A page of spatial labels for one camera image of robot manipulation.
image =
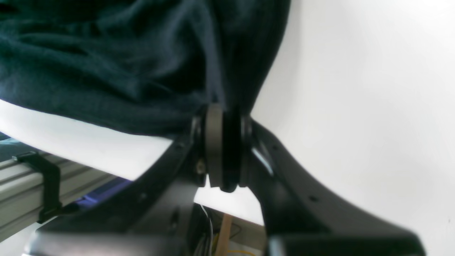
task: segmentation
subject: white wall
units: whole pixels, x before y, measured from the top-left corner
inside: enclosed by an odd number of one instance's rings
[[[253,116],[356,205],[455,255],[455,1],[294,0]]]

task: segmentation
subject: white surface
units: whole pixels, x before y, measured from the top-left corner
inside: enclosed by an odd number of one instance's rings
[[[253,117],[333,191],[453,256],[454,70],[454,1],[294,0]],[[130,179],[169,145],[5,102],[0,131]],[[262,220],[247,190],[196,199]]]
[[[0,242],[1,256],[20,256],[24,252],[24,247],[27,244],[30,235],[35,232],[41,224],[34,223],[23,230],[17,232],[3,242]]]

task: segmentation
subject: screw hole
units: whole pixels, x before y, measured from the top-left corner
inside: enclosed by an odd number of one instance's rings
[[[169,227],[167,233],[169,235],[174,235],[177,232],[177,226],[180,218],[179,208],[176,207],[171,216],[171,221],[169,222]]]
[[[319,199],[318,199],[317,197],[315,197],[314,195],[311,195],[311,196],[309,196],[308,198],[310,198],[310,200],[311,200],[312,202],[318,202],[318,201],[319,201]]]

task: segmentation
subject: black plastic arm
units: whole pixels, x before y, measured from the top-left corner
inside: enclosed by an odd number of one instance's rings
[[[353,206],[253,123],[248,187],[261,203],[270,255],[423,256],[412,232]]]

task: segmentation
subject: dark green fabric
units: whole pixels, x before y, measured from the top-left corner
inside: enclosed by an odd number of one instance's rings
[[[289,0],[0,0],[0,99],[158,136],[181,132],[209,102],[248,113],[288,9]]]

